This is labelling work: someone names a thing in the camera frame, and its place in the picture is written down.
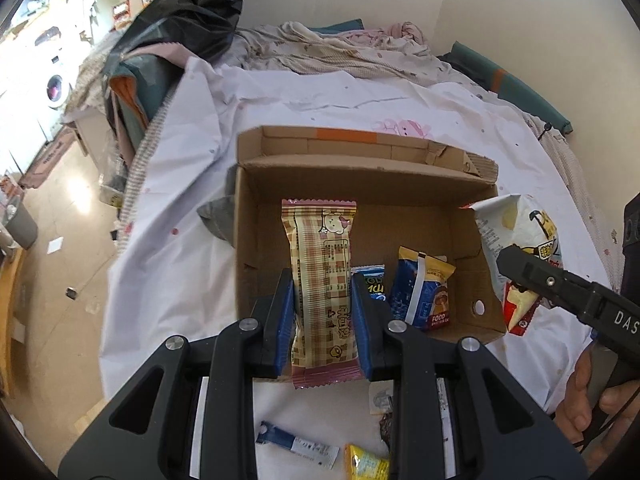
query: tiled floor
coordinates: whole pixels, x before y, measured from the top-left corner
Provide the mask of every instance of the tiled floor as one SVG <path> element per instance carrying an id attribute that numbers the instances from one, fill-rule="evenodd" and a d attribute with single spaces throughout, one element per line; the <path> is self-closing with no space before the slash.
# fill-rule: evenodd
<path id="1" fill-rule="evenodd" d="M 15 316 L 27 327 L 26 343 L 14 342 L 16 393 L 4 403 L 53 471 L 78 437 L 74 423 L 102 399 L 98 348 L 115 209 L 97 200 L 97 182 L 74 143 L 24 200 L 39 234 L 22 268 Z M 62 248 L 47 254 L 61 236 Z M 68 286 L 78 291 L 75 301 Z"/>

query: human hand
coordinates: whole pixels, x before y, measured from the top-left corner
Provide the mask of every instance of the human hand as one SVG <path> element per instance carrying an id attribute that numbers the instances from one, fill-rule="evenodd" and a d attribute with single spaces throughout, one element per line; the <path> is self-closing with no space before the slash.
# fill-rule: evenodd
<path id="1" fill-rule="evenodd" d="M 587 387 L 590 380 L 591 352 L 587 348 L 578 359 L 575 371 L 567 382 L 564 400 L 556 410 L 556 424 L 573 444 L 583 440 L 582 432 L 591 423 L 591 407 L 587 398 Z M 629 381 L 621 386 L 605 390 L 600 397 L 600 408 L 607 415 L 615 415 L 624 407 L 639 386 L 640 381 Z M 638 412 L 640 412 L 640 397 L 636 397 L 634 402 L 620 414 L 601 442 L 591 447 L 585 457 L 591 472 L 599 468 L 619 444 Z"/>

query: orange stripe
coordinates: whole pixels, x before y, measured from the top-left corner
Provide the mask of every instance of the orange stripe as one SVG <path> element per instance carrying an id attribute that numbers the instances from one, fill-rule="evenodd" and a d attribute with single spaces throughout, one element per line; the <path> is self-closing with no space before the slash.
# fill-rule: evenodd
<path id="1" fill-rule="evenodd" d="M 347 142 L 366 142 L 367 144 L 376 144 L 378 142 L 378 134 L 376 132 L 360 132 L 357 130 L 318 128 L 316 137 L 320 140 L 346 140 Z"/>
<path id="2" fill-rule="evenodd" d="M 508 73 L 509 72 L 503 68 L 499 68 L 494 72 L 494 80 L 491 81 L 491 92 L 498 93 L 500 86 L 502 85 L 502 80 Z"/>

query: floor mat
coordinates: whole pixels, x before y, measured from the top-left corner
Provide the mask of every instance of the floor mat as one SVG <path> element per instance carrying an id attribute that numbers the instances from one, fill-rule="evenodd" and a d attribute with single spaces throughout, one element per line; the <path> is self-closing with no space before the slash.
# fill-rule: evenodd
<path id="1" fill-rule="evenodd" d="M 75 132 L 66 126 L 62 128 L 56 139 L 46 147 L 44 152 L 30 165 L 27 173 L 22 176 L 20 186 L 38 189 L 74 140 L 76 140 Z"/>

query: white sheet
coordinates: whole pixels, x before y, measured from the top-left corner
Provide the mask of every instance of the white sheet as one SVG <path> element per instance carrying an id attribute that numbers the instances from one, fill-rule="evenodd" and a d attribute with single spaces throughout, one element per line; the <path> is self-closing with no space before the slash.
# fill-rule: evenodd
<path id="1" fill-rule="evenodd" d="M 129 245 L 110 272 L 100 367 L 111 397 L 168 336 L 215 335 L 235 320 L 234 252 L 213 238 L 195 209 L 222 194 L 235 160 L 235 137 L 261 124 L 395 130 L 425 135 L 498 163 L 500 193 L 529 193 L 554 219 L 566 268 L 607 284 L 577 209 L 550 159 L 511 107 L 489 104 L 456 83 L 422 88 L 403 80 L 359 80 L 344 72 L 212 69 L 190 60 L 178 86 L 140 195 Z M 491 350 L 547 410 L 564 395 L 588 330 L 562 310 L 539 309 L 523 338 L 505 336 Z M 256 384 L 255 421 L 300 436 L 382 453 L 377 419 L 368 415 L 365 382 L 312 390 Z M 310 469 L 274 446 L 257 450 L 262 478 L 343 478 Z"/>

